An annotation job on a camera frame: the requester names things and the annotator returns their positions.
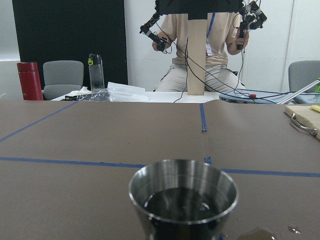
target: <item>cup rim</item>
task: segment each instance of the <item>cup rim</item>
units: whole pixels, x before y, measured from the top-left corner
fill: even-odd
[[[134,178],[140,173],[143,171],[143,169],[146,169],[146,168],[151,168],[153,167],[154,165],[156,164],[161,164],[161,163],[164,163],[164,162],[170,162],[170,161],[177,161],[177,160],[184,160],[184,161],[189,161],[191,163],[197,163],[197,164],[203,164],[205,166],[208,166],[210,168],[213,168],[215,170],[218,170],[219,172],[221,172],[221,174],[223,174],[226,178],[228,178],[230,180],[230,182],[232,182],[232,184],[234,185],[234,188],[235,188],[235,198],[234,198],[234,201],[233,203],[226,209],[224,210],[223,212],[217,214],[217,215],[214,215],[212,217],[208,217],[208,218],[205,218],[205,219],[201,219],[201,220],[192,220],[192,221],[181,221],[181,220],[172,220],[172,219],[169,219],[169,218],[165,218],[165,217],[161,217],[161,216],[158,216],[156,214],[153,214],[151,212],[148,212],[144,207],[140,206],[139,203],[135,200],[132,192],[131,192],[131,187],[132,187],[132,184],[133,184],[133,180]],[[171,224],[180,224],[180,225],[198,225],[198,224],[206,224],[206,223],[209,223],[209,222],[212,222],[212,221],[215,221],[215,220],[218,220],[218,219],[221,219],[223,218],[224,216],[226,216],[228,213],[230,213],[235,207],[236,205],[238,204],[238,201],[239,201],[239,189],[238,189],[238,186],[237,184],[235,183],[235,181],[231,178],[231,176],[229,174],[227,174],[226,172],[224,172],[223,170],[221,169],[218,169],[206,162],[200,162],[198,160],[189,160],[189,159],[164,159],[164,160],[161,160],[161,161],[157,161],[155,163],[152,163],[152,164],[149,164],[149,165],[146,165],[144,167],[142,167],[141,169],[139,169],[131,178],[130,182],[129,182],[129,197],[133,203],[133,205],[140,211],[142,212],[143,214],[145,214],[146,216],[152,219],[156,219],[158,221],[162,221],[162,222],[165,222],[165,223],[171,223]]]

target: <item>wooden post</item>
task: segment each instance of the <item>wooden post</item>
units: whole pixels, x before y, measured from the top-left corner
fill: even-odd
[[[207,40],[207,20],[189,20],[188,56],[203,69],[206,68],[206,40]],[[202,81],[205,81],[205,71],[188,59],[188,64],[194,74]],[[188,95],[204,95],[205,85],[187,69]]]

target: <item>red object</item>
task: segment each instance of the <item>red object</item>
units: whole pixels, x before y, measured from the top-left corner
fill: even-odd
[[[256,95],[255,93],[251,93],[251,94],[249,95],[249,97],[250,97],[251,99],[256,99],[256,98],[257,98],[257,95]]]
[[[16,65],[18,67],[23,99],[43,101],[38,64],[36,62],[19,62]]]

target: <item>brown table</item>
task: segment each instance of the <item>brown table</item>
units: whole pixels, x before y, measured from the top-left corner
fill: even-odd
[[[225,170],[239,203],[227,240],[320,235],[320,141],[275,104],[0,101],[0,239],[143,240],[128,197],[142,166],[194,159]],[[300,234],[289,231],[298,228]]]

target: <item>chair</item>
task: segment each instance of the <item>chair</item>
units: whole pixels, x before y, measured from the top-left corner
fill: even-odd
[[[43,64],[43,77],[43,95],[52,100],[82,88],[84,64],[73,60],[48,61]]]
[[[289,89],[296,92],[320,78],[320,60],[296,61],[289,65]]]

